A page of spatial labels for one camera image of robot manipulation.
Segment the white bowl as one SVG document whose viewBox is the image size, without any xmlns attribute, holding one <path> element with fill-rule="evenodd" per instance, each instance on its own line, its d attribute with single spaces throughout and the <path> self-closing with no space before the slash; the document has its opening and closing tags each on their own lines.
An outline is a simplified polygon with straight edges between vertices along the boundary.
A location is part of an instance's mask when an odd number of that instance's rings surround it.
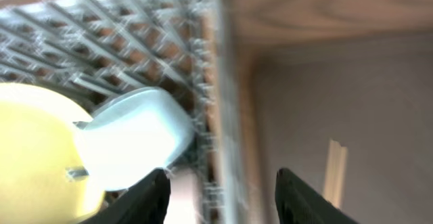
<svg viewBox="0 0 433 224">
<path fill-rule="evenodd" d="M 198 224 L 198 180 L 191 169 L 175 171 L 170 176 L 170 200 L 164 224 Z"/>
</svg>

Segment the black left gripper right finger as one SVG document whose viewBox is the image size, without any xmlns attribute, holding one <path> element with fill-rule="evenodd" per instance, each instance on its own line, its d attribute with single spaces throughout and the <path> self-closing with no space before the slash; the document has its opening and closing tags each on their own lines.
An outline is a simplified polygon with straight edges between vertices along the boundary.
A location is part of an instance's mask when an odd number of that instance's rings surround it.
<svg viewBox="0 0 433 224">
<path fill-rule="evenodd" d="M 275 205 L 280 224 L 357 224 L 287 168 L 277 172 Z"/>
</svg>

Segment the light blue bowl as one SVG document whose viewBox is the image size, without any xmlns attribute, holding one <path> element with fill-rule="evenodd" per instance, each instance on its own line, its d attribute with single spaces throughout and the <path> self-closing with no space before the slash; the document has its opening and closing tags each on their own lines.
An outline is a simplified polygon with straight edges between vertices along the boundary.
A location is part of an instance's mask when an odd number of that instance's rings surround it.
<svg viewBox="0 0 433 224">
<path fill-rule="evenodd" d="M 195 136 L 191 116 L 159 87 L 125 93 L 89 122 L 76 125 L 74 144 L 90 178 L 107 192 L 127 189 L 154 169 L 167 169 Z"/>
</svg>

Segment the yellow plate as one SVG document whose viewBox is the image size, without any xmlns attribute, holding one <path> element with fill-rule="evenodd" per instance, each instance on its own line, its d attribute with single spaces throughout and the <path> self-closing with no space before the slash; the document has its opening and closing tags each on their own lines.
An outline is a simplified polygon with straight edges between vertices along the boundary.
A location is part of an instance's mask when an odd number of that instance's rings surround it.
<svg viewBox="0 0 433 224">
<path fill-rule="evenodd" d="M 34 85 L 1 84 L 1 222 L 79 223 L 95 215 L 105 191 L 74 145 L 76 121 L 92 117 L 68 97 Z"/>
</svg>

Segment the wooden chopstick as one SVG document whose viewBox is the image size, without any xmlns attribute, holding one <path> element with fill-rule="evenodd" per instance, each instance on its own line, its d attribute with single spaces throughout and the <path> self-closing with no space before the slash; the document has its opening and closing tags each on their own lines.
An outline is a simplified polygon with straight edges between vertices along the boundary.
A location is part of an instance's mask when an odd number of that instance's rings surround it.
<svg viewBox="0 0 433 224">
<path fill-rule="evenodd" d="M 347 158 L 348 148 L 330 139 L 322 196 L 336 208 L 342 206 Z"/>
</svg>

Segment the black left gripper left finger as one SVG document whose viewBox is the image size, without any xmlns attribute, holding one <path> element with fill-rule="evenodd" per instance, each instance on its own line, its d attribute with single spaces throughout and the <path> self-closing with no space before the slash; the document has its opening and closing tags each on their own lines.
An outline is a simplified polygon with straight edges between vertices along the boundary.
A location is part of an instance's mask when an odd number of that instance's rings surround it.
<svg viewBox="0 0 433 224">
<path fill-rule="evenodd" d="M 154 169 L 115 203 L 80 224 L 163 224 L 170 193 L 165 171 Z"/>
</svg>

